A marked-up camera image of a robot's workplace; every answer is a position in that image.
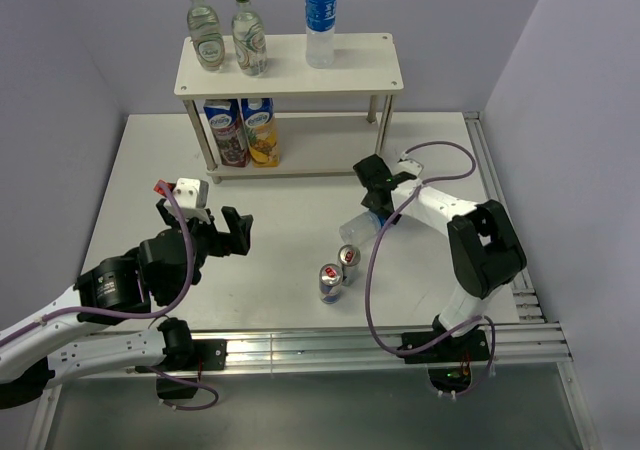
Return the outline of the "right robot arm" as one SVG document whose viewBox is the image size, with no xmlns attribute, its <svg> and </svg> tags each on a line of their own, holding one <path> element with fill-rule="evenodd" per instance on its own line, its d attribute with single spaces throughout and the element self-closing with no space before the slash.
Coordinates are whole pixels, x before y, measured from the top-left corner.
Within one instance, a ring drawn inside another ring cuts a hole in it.
<svg viewBox="0 0 640 450">
<path fill-rule="evenodd" d="M 527 266 L 527 258 L 504 206 L 493 199 L 476 203 L 456 198 L 433 187 L 435 182 L 459 180 L 470 174 L 421 180 L 402 170 L 394 174 L 382 157 L 368 156 L 353 166 L 365 188 L 362 205 L 383 222 L 375 237 L 365 277 L 365 318 L 376 344 L 396 356 L 410 356 L 434 348 L 452 360 L 468 344 L 467 334 L 479 323 L 493 293 L 511 283 Z M 387 345 L 374 325 L 371 287 L 382 240 L 391 226 L 409 217 L 444 235 L 449 244 L 457 285 L 434 319 L 439 329 L 431 341 L 410 350 Z"/>
</svg>

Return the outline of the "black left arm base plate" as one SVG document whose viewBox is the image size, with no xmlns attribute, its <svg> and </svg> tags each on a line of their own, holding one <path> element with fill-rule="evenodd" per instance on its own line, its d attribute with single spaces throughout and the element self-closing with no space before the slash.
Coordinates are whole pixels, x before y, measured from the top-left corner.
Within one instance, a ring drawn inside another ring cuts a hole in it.
<svg viewBox="0 0 640 450">
<path fill-rule="evenodd" d="M 153 368 L 163 372 L 221 371 L 225 367 L 226 356 L 226 340 L 194 340 L 186 345 L 170 347 L 163 360 Z"/>
</svg>

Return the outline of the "yellow pineapple juice carton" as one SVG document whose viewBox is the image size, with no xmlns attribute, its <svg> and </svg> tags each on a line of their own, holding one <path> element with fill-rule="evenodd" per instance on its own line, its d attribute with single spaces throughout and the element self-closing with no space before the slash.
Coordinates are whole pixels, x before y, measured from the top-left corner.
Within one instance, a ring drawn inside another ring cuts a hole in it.
<svg viewBox="0 0 640 450">
<path fill-rule="evenodd" d="M 242 99 L 241 114 L 253 164 L 277 167 L 280 151 L 273 101 L 270 98 Z"/>
</svg>

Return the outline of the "white two-tier shelf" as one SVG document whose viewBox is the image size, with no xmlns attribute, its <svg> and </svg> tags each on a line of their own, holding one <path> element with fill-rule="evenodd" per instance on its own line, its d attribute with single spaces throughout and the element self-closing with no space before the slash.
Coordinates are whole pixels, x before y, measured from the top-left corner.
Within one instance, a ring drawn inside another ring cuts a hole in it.
<svg viewBox="0 0 640 450">
<path fill-rule="evenodd" d="M 335 60 L 328 69 L 315 69 L 305 61 L 303 34 L 269 35 L 268 71 L 249 77 L 227 58 L 222 70 L 208 72 L 189 39 L 183 43 L 174 94 L 187 111 L 205 160 L 206 172 L 219 184 L 232 179 L 345 176 L 353 165 L 382 152 L 397 95 L 403 90 L 396 47 L 389 33 L 339 34 Z M 278 112 L 281 162 L 276 167 L 225 167 L 206 122 L 196 108 L 209 98 L 272 97 L 278 103 L 300 98 L 335 103 L 347 97 L 367 98 L 364 113 Z"/>
</svg>

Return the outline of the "water bottle blue label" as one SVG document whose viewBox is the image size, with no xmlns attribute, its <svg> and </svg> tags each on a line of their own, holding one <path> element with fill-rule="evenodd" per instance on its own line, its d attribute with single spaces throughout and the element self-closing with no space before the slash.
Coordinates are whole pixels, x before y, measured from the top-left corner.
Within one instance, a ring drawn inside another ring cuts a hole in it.
<svg viewBox="0 0 640 450">
<path fill-rule="evenodd" d="M 337 0 L 305 0 L 307 63 L 317 69 L 334 61 Z"/>
<path fill-rule="evenodd" d="M 345 244 L 362 246 L 378 235 L 385 221 L 385 218 L 367 210 L 343 224 L 339 235 Z"/>
</svg>

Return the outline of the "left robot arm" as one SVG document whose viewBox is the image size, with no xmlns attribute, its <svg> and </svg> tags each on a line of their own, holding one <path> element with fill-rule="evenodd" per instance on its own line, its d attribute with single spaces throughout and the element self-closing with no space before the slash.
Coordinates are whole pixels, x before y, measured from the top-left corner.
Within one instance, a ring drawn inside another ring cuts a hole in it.
<svg viewBox="0 0 640 450">
<path fill-rule="evenodd" d="M 2 331 L 2 408 L 104 371 L 132 366 L 160 374 L 196 363 L 187 322 L 169 313 L 199 283 L 207 258 L 248 254 L 253 218 L 225 206 L 228 229 L 220 232 L 201 205 L 162 198 L 156 208 L 163 231 L 103 260 L 41 311 Z"/>
</svg>

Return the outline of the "purple grape juice carton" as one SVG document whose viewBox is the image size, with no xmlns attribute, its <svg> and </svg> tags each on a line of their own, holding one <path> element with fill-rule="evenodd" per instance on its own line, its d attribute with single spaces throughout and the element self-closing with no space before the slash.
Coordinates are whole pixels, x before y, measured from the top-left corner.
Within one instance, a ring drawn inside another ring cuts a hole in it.
<svg viewBox="0 0 640 450">
<path fill-rule="evenodd" d="M 204 102 L 203 109 L 221 163 L 230 167 L 246 167 L 250 155 L 238 101 L 236 99 L 208 99 Z"/>
</svg>

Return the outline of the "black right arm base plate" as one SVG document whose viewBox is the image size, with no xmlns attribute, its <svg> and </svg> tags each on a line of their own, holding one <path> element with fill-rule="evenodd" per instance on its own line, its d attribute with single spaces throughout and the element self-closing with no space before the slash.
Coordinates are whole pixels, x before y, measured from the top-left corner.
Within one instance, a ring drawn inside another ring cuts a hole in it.
<svg viewBox="0 0 640 450">
<path fill-rule="evenodd" d="M 412 350 L 437 337 L 436 331 L 416 331 L 401 334 L 398 350 Z M 420 353 L 404 356 L 406 364 L 440 364 L 487 361 L 490 347 L 486 334 L 475 329 L 462 337 L 447 337 L 444 341 Z"/>
</svg>

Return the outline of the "glass soda bottle green cap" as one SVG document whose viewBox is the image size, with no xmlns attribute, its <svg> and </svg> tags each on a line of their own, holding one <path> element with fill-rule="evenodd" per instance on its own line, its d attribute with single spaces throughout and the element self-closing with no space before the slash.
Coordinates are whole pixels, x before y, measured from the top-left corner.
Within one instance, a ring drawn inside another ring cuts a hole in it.
<svg viewBox="0 0 640 450">
<path fill-rule="evenodd" d="M 205 0 L 190 2 L 187 24 L 196 57 L 205 70 L 218 71 L 225 59 L 225 45 L 218 15 Z"/>
</svg>

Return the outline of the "aluminium mounting rail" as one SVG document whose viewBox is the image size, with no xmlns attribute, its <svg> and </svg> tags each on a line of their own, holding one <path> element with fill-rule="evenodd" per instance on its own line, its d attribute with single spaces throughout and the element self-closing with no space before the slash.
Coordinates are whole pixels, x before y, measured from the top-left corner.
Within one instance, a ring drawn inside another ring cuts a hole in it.
<svg viewBox="0 0 640 450">
<path fill-rule="evenodd" d="M 497 365 L 565 363 L 572 359 L 557 324 L 499 325 L 482 329 L 490 347 L 487 361 L 462 362 L 480 372 L 488 361 Z M 201 375 L 288 374 L 372 371 L 425 365 L 430 369 L 460 364 L 406 364 L 403 357 L 381 349 L 365 330 L 196 332 L 194 340 L 227 341 L 221 371 L 169 372 L 180 377 Z M 54 352 L 49 366 L 60 381 L 93 375 L 124 376 L 148 373 L 164 354 L 164 339 L 155 328 L 132 334 L 104 335 L 70 343 Z"/>
</svg>

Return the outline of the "silver blue energy drink can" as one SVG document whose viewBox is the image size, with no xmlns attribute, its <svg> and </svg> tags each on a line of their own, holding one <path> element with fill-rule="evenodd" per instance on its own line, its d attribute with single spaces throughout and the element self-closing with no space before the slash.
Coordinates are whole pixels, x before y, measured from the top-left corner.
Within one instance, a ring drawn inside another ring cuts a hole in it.
<svg viewBox="0 0 640 450">
<path fill-rule="evenodd" d="M 343 275 L 343 285 L 352 285 L 359 274 L 359 265 L 361 261 L 360 250 L 351 244 L 343 245 L 338 251 L 338 265 Z"/>
</svg>

